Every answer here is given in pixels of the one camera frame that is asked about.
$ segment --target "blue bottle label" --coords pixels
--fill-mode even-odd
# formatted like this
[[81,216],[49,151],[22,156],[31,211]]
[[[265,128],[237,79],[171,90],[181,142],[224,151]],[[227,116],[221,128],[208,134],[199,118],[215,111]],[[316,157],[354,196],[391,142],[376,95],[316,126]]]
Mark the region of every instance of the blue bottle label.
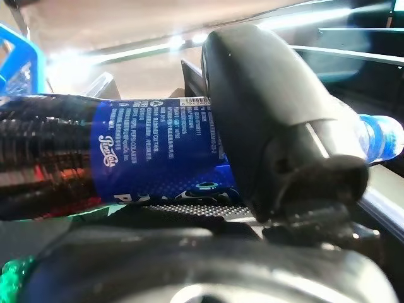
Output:
[[237,194],[205,98],[100,103],[90,156],[106,203]]

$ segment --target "dark cola liquid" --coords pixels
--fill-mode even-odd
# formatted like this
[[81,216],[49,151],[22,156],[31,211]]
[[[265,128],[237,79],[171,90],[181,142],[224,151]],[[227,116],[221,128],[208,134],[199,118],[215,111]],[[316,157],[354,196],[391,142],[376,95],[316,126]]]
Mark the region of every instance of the dark cola liquid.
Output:
[[99,100],[3,98],[0,105],[0,220],[56,217],[97,206],[90,131]]
[[106,203],[230,197],[234,179],[224,163],[203,97],[1,99],[0,220],[60,217]]

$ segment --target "pepsi bottle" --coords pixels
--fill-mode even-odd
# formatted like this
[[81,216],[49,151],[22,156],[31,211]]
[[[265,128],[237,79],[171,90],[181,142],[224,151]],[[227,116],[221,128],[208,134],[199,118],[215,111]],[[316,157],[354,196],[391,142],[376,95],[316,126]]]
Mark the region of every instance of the pepsi bottle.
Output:
[[1,99],[0,220],[228,196],[233,185],[205,98]]

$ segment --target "barcode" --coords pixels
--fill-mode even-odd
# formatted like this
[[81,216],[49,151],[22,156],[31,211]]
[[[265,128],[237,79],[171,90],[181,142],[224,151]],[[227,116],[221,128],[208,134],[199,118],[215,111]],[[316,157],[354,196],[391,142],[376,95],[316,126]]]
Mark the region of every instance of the barcode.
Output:
[[210,102],[208,98],[196,97],[196,98],[181,98],[180,106],[209,106]]

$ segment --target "black plastic part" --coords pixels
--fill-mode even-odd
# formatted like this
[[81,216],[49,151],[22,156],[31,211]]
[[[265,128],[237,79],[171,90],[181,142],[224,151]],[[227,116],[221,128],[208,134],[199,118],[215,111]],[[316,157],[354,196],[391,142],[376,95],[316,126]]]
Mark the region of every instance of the black plastic part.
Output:
[[212,32],[203,46],[206,95],[240,192],[260,222],[310,197],[357,201],[365,156],[339,105],[274,33]]
[[221,293],[228,303],[239,302],[226,291],[234,287],[252,302],[397,302],[383,272],[356,252],[214,239],[201,229],[95,228],[37,258],[18,302],[170,302],[192,285],[201,286],[199,295],[214,285],[206,295]]

